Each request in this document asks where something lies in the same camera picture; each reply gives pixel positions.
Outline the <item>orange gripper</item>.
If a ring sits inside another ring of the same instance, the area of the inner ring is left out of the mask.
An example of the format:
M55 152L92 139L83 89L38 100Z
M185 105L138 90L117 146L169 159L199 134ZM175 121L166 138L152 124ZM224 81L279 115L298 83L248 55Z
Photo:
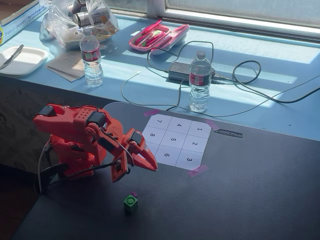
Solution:
M154 172L158 170L156 158L146 145L140 131L132 128L127 134L123 135L121 145L128 151L126 156L129 160L133 160L135 166Z

